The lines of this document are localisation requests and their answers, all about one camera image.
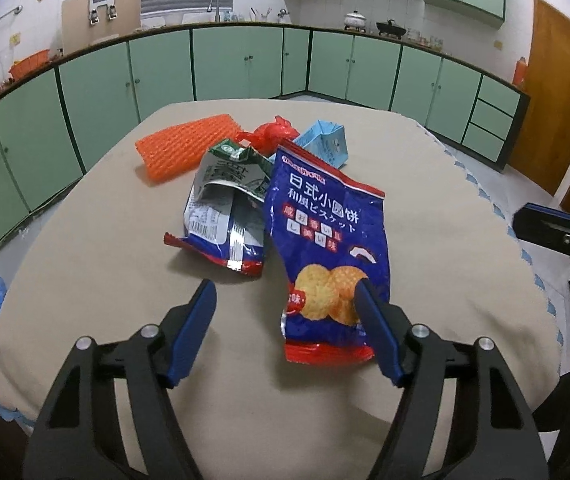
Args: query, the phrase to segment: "drawer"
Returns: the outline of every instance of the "drawer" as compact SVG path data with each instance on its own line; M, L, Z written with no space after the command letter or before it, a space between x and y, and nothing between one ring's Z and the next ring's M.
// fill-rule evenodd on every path
M502 140L498 137L473 124L469 124L463 138L463 146L471 148L476 153L480 153L494 162L498 160L502 144Z
M478 97L512 117L516 114L520 101L518 92L487 76L482 76L481 91Z
M489 130L492 134L507 139L510 132L511 123L514 119L507 114L489 106L482 101L476 101L476 108L472 115L472 122L485 130Z

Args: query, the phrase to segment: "light blue paper carton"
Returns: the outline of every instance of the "light blue paper carton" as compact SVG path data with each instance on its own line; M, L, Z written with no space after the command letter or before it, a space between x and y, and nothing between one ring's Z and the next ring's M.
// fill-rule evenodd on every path
M334 168L340 168L348 159L345 127L329 121L316 121L311 128L294 140L294 143L324 160ZM270 161L276 160L276 154Z

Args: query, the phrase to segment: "barcode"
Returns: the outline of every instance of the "barcode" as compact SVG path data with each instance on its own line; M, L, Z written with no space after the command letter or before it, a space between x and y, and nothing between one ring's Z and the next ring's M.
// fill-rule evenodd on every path
M205 225L201 224L195 219L190 220L190 232L197 234L198 236L204 238L205 240L214 241L216 240L216 228L217 225Z

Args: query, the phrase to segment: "orange mesh sponge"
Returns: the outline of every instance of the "orange mesh sponge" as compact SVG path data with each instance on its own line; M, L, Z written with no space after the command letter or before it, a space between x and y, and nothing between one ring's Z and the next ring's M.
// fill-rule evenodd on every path
M194 170L205 152L223 139L236 139L241 127L228 114L176 124L136 141L136 149L154 182Z

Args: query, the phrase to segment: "orange basket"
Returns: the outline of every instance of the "orange basket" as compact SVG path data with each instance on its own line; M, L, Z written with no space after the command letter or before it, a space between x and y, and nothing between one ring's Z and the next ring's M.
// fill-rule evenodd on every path
M14 65L9 69L9 73L14 78L14 81L18 81L25 77L29 72L36 70L39 66L44 65L47 62L47 54L49 50L41 50L36 54L32 54L25 59L14 63Z

